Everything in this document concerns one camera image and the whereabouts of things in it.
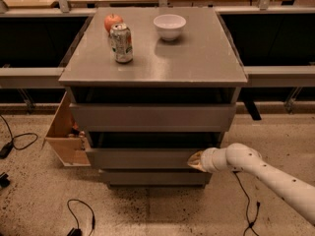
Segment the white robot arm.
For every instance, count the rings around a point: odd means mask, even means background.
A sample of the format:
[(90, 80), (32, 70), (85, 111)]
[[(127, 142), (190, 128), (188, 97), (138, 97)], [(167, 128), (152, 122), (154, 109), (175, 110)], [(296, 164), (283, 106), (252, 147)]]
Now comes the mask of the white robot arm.
[(253, 175), (315, 225), (315, 187), (268, 164), (254, 148), (232, 144), (192, 154), (187, 164), (202, 172), (241, 171)]

